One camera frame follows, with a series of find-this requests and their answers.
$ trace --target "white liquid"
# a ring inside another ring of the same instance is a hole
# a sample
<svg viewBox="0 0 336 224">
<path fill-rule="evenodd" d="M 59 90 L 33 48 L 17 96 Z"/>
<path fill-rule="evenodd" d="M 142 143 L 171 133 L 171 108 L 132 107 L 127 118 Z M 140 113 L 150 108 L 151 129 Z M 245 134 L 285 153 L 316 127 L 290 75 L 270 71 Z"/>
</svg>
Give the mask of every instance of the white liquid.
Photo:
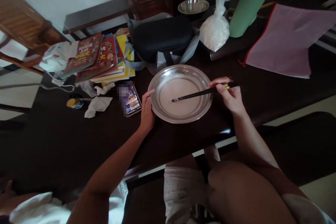
<svg viewBox="0 0 336 224">
<path fill-rule="evenodd" d="M 165 84 L 160 92 L 160 102 L 162 108 L 173 116 L 182 117 L 189 115 L 199 106 L 200 97 L 193 97 L 186 100 L 172 102 L 185 95 L 198 92 L 197 86 L 186 79 L 173 79 Z"/>
</svg>

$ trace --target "phone screen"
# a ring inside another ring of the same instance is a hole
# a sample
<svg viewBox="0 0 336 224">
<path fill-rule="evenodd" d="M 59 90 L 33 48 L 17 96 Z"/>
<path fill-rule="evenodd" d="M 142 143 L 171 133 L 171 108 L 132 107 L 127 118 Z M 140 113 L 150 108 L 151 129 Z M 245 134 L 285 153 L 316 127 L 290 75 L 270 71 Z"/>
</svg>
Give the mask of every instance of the phone screen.
<svg viewBox="0 0 336 224">
<path fill-rule="evenodd" d="M 125 116 L 130 117 L 131 115 L 141 110 L 141 102 L 133 85 L 130 86 L 128 90 L 124 89 L 124 91 L 121 93 L 121 98 Z"/>
</svg>

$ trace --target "black zippered case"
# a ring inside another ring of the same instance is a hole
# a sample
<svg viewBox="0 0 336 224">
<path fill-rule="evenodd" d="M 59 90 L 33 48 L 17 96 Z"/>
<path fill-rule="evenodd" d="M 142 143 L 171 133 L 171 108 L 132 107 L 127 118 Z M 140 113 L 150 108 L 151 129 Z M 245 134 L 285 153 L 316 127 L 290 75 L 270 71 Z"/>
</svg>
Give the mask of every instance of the black zippered case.
<svg viewBox="0 0 336 224">
<path fill-rule="evenodd" d="M 168 65 L 171 54 L 182 56 L 194 36 L 191 22 L 184 16 L 171 17 L 140 24 L 133 32 L 133 47 L 149 63 L 156 62 L 158 51 Z"/>
</svg>

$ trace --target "person's right hand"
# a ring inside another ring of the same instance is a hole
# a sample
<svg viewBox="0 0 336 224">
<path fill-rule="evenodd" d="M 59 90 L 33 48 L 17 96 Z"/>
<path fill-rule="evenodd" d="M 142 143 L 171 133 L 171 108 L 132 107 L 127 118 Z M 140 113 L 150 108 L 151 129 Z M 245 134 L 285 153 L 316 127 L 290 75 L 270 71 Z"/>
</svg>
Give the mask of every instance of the person's right hand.
<svg viewBox="0 0 336 224">
<path fill-rule="evenodd" d="M 242 101 L 240 87 L 226 89 L 223 84 L 233 82 L 229 77 L 222 77 L 210 82 L 207 89 L 216 87 L 217 91 L 223 96 L 225 106 L 233 115 L 240 115 L 245 112 L 245 107 Z"/>
</svg>

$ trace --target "metal bowl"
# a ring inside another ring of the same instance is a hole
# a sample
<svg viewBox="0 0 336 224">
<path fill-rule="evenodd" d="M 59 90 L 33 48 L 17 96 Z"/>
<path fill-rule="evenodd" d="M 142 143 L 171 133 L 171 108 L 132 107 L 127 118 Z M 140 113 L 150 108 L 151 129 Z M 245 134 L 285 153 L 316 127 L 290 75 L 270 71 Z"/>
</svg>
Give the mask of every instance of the metal bowl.
<svg viewBox="0 0 336 224">
<path fill-rule="evenodd" d="M 197 119 L 201 118 L 210 108 L 212 103 L 212 95 L 206 94 L 199 96 L 200 100 L 197 108 L 191 113 L 183 116 L 172 115 L 162 107 L 160 94 L 162 87 L 175 79 L 186 79 L 190 81 L 197 87 L 198 91 L 204 90 L 210 83 L 209 78 L 202 71 L 189 65 L 174 65 L 162 69 L 153 77 L 148 86 L 148 90 L 155 88 L 155 92 L 150 95 L 152 98 L 152 109 L 158 117 L 169 123 L 185 124 L 196 121 Z"/>
<path fill-rule="evenodd" d="M 178 11 L 183 14 L 198 14 L 209 8 L 207 0 L 185 0 L 178 5 Z"/>
</svg>

